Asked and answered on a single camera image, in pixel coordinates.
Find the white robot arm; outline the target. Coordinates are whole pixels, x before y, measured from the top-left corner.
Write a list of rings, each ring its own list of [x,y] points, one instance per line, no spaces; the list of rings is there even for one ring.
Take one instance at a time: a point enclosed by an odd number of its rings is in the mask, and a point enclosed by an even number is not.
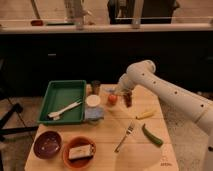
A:
[[[209,136],[202,171],[213,171],[213,101],[157,77],[155,71],[151,60],[129,65],[119,78],[115,93],[123,94],[141,85],[181,110]]]

